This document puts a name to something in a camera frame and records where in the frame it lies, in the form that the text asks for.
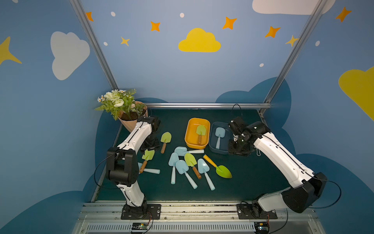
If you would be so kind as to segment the blue shovel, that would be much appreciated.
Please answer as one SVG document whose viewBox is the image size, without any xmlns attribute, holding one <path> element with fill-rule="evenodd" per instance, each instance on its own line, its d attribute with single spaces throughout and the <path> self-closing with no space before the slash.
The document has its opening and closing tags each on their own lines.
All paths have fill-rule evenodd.
<svg viewBox="0 0 374 234">
<path fill-rule="evenodd" d="M 178 160 L 175 166 L 179 174 L 186 176 L 192 188 L 197 189 L 198 185 L 194 182 L 194 180 L 188 174 L 189 167 L 187 166 L 187 163 L 184 160 Z"/>
<path fill-rule="evenodd" d="M 214 191 L 216 188 L 215 188 L 212 180 L 210 179 L 210 177 L 208 175 L 208 171 L 210 170 L 209 166 L 207 165 L 207 163 L 203 159 L 198 159 L 197 165 L 198 165 L 199 173 L 204 174 L 204 176 L 206 178 L 206 181 L 207 181 L 207 183 L 210 187 L 210 190 Z"/>
<path fill-rule="evenodd" d="M 176 168 L 175 164 L 179 160 L 179 156 L 177 153 L 173 152 L 169 158 L 168 165 L 172 167 L 172 173 L 171 173 L 171 180 L 170 183 L 172 185 L 175 184 L 175 176 L 176 176 Z"/>
<path fill-rule="evenodd" d="M 139 169 L 141 169 L 142 167 L 142 163 L 138 163 L 138 167 Z M 160 170 L 159 169 L 149 169 L 149 168 L 145 168 L 143 172 L 147 172 L 147 173 L 152 173 L 152 174 L 160 174 Z"/>
<path fill-rule="evenodd" d="M 225 134 L 226 134 L 226 130 L 224 128 L 222 127 L 216 128 L 215 135 L 218 138 L 216 142 L 216 146 L 215 146 L 216 149 L 220 149 L 221 138 L 225 137 Z"/>
</svg>

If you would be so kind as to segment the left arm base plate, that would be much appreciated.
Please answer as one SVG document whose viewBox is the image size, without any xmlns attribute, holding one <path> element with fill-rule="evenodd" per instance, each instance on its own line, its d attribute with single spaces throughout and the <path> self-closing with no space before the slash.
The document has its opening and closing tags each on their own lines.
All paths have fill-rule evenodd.
<svg viewBox="0 0 374 234">
<path fill-rule="evenodd" d="M 140 207 L 132 207 L 125 204 L 122 208 L 121 220 L 145 220 L 149 218 L 159 220 L 160 215 L 160 204 L 149 204 Z"/>
</svg>

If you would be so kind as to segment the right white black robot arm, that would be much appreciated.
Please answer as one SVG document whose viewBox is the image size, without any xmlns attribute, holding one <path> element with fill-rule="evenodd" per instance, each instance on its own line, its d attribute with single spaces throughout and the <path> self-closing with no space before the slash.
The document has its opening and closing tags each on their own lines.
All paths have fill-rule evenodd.
<svg viewBox="0 0 374 234">
<path fill-rule="evenodd" d="M 228 144 L 230 154 L 247 156 L 256 150 L 261 151 L 280 170 L 290 185 L 289 188 L 264 194 L 253 200 L 251 210 L 255 217 L 284 208 L 302 213 L 321 197 L 327 177 L 323 173 L 316 174 L 303 165 L 263 122 L 248 125 L 242 117 L 236 117 L 228 126 L 234 136 Z"/>
</svg>

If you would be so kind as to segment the aluminium front rail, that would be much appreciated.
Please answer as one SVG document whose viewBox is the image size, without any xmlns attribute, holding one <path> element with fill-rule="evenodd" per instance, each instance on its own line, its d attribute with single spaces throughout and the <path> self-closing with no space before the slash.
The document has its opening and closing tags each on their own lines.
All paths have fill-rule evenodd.
<svg viewBox="0 0 374 234">
<path fill-rule="evenodd" d="M 121 220 L 124 203 L 84 204 L 74 234 L 254 234 L 255 222 L 267 222 L 273 234 L 324 234 L 313 209 L 297 214 L 275 210 L 278 219 L 239 219 L 237 201 L 151 201 L 161 205 L 159 220 Z M 149 224 L 147 232 L 132 232 L 133 223 Z"/>
</svg>

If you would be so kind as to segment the terracotta pot with flowers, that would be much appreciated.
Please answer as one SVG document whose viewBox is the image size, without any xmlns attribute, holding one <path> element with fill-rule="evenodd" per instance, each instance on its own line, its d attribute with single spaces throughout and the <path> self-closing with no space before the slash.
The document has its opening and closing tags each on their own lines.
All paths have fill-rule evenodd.
<svg viewBox="0 0 374 234">
<path fill-rule="evenodd" d="M 141 101 L 136 101 L 135 94 L 135 89 L 115 89 L 106 92 L 97 98 L 100 105 L 95 110 L 110 113 L 115 121 L 119 120 L 129 132 L 132 132 L 137 120 L 148 116 L 147 106 Z"/>
</svg>

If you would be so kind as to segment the yellow storage box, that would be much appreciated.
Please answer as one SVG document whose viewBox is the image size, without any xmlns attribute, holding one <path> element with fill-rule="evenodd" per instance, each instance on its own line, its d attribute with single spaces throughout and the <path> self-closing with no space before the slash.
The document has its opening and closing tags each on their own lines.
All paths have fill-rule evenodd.
<svg viewBox="0 0 374 234">
<path fill-rule="evenodd" d="M 200 129 L 200 126 L 205 127 L 205 134 L 198 134 L 197 130 Z M 210 122 L 208 120 L 191 118 L 188 121 L 185 133 L 185 142 L 187 146 L 192 149 L 205 149 L 209 143 L 209 131 Z"/>
</svg>

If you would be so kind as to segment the blue shovel lying sideways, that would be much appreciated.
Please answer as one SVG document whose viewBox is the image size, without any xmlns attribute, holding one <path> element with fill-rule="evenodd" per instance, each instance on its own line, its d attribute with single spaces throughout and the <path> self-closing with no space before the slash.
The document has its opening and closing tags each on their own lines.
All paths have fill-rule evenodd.
<svg viewBox="0 0 374 234">
<path fill-rule="evenodd" d="M 177 153 L 178 156 L 183 157 L 185 154 L 204 154 L 204 149 L 201 150 L 188 150 L 187 147 L 178 146 L 174 149 L 174 152 Z"/>
</svg>

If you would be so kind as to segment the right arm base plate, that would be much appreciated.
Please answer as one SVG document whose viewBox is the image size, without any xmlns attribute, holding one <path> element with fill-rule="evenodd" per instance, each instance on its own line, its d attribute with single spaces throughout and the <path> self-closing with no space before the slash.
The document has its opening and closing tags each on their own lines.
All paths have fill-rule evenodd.
<svg viewBox="0 0 374 234">
<path fill-rule="evenodd" d="M 278 219 L 275 211 L 264 211 L 259 204 L 242 201 L 236 204 L 239 219 Z"/>
</svg>

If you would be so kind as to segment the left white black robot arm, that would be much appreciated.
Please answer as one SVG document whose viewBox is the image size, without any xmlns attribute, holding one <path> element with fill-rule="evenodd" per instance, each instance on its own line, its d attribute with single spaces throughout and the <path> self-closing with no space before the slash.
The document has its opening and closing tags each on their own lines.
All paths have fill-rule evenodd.
<svg viewBox="0 0 374 234">
<path fill-rule="evenodd" d="M 146 212 L 147 202 L 137 182 L 139 167 L 137 153 L 154 152 L 160 148 L 155 137 L 160 119 L 158 117 L 140 117 L 129 136 L 117 147 L 107 151 L 106 175 L 115 183 L 126 198 L 126 208 Z"/>
</svg>

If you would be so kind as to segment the controller board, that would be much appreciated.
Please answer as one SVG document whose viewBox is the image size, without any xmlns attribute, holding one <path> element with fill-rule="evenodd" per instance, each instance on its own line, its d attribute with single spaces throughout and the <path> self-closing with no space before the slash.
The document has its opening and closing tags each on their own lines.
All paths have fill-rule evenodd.
<svg viewBox="0 0 374 234">
<path fill-rule="evenodd" d="M 268 234 L 269 224 L 267 222 L 255 222 L 254 223 L 255 234 Z"/>
<path fill-rule="evenodd" d="M 131 231 L 132 232 L 147 232 L 149 229 L 149 224 L 146 223 L 133 223 L 131 225 Z"/>
</svg>

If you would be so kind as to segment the left controller board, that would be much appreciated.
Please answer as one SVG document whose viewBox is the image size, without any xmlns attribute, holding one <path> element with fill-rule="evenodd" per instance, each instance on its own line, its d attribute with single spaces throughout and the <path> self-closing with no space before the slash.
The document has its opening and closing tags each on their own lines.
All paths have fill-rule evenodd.
<svg viewBox="0 0 374 234">
<path fill-rule="evenodd" d="M 149 229 L 149 224 L 146 223 L 133 223 L 131 225 L 131 231 L 132 232 L 147 232 Z"/>
</svg>

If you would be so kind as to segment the right controller board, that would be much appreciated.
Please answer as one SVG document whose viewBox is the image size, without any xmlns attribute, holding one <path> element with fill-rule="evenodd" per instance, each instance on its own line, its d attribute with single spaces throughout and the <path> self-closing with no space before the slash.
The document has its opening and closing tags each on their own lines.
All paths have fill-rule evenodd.
<svg viewBox="0 0 374 234">
<path fill-rule="evenodd" d="M 268 234 L 269 224 L 267 222 L 255 222 L 254 223 L 255 234 Z"/>
</svg>

